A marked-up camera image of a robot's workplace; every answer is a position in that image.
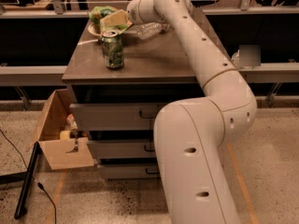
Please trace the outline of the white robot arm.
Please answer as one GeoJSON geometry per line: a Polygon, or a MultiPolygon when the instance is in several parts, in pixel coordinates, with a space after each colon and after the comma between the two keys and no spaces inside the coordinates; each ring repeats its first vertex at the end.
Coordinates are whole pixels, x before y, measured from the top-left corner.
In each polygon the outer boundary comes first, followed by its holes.
{"type": "Polygon", "coordinates": [[[218,147],[245,133],[257,103],[227,55],[192,18],[190,0],[132,0],[134,24],[170,24],[202,88],[201,98],[164,106],[154,145],[172,224],[241,224],[218,147]]]}

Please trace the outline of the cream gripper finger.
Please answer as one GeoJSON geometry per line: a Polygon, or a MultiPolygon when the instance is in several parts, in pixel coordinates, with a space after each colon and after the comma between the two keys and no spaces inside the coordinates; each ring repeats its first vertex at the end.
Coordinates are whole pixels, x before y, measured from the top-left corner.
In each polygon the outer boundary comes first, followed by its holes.
{"type": "Polygon", "coordinates": [[[132,25],[126,11],[120,9],[100,20],[100,29],[102,32],[108,30],[117,30],[124,32],[132,25]]]}

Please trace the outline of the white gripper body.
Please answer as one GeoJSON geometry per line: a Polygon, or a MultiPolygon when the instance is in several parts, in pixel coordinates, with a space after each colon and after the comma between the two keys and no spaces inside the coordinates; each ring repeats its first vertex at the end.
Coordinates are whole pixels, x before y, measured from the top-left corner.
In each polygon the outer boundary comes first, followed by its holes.
{"type": "Polygon", "coordinates": [[[126,11],[133,24],[164,23],[164,15],[158,11],[161,5],[162,0],[132,0],[126,11]]]}

